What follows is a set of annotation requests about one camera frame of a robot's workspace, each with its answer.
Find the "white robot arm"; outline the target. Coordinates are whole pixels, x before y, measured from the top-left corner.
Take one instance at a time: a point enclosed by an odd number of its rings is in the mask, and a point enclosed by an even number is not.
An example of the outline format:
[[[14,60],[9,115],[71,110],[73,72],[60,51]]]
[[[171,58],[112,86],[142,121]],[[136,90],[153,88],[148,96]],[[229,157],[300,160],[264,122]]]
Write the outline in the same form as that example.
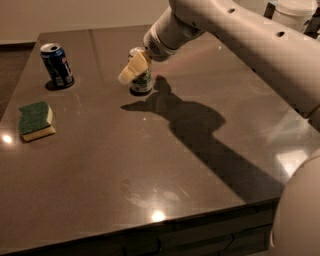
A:
[[[127,84],[204,32],[217,37],[314,127],[319,127],[320,43],[233,0],[168,0],[143,38],[144,51],[119,74]],[[269,256],[320,256],[320,150],[284,188],[270,234]]]

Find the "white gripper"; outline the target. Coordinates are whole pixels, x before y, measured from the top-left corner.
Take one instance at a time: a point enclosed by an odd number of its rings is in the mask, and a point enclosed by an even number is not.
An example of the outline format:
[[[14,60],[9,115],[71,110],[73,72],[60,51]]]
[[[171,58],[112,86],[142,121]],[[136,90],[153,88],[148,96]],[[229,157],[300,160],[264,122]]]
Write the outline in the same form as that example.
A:
[[[179,20],[168,7],[143,38],[144,47],[149,55],[146,51],[136,52],[119,74],[119,82],[132,82],[151,67],[152,60],[166,61],[183,45],[202,34],[202,30]]]

